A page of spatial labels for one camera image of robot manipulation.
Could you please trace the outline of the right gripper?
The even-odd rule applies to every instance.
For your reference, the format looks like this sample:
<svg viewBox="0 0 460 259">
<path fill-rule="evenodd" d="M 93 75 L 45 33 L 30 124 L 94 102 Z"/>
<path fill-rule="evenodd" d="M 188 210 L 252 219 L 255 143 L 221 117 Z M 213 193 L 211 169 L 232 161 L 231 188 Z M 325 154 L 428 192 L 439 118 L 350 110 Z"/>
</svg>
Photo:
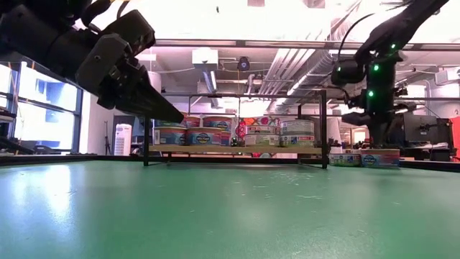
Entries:
<svg viewBox="0 0 460 259">
<path fill-rule="evenodd" d="M 392 124 L 386 123 L 395 112 L 395 66 L 403 58 L 399 51 L 373 57 L 366 64 L 365 113 L 344 114 L 341 119 L 355 126 L 369 125 L 369 136 L 373 148 L 391 145 Z"/>
</svg>

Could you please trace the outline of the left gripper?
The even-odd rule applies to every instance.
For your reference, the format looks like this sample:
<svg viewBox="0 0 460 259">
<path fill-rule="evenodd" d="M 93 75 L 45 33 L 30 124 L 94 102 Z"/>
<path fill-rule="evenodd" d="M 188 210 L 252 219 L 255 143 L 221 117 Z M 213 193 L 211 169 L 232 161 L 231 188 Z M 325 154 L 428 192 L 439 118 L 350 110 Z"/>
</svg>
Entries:
<svg viewBox="0 0 460 259">
<path fill-rule="evenodd" d="M 1 60 L 24 56 L 75 78 L 106 109 L 181 122 L 183 114 L 154 89 L 147 69 L 133 55 L 155 44 L 147 20 L 131 10 L 109 24 L 97 41 L 94 33 L 73 27 L 90 10 L 89 5 L 2 5 Z"/>
</svg>

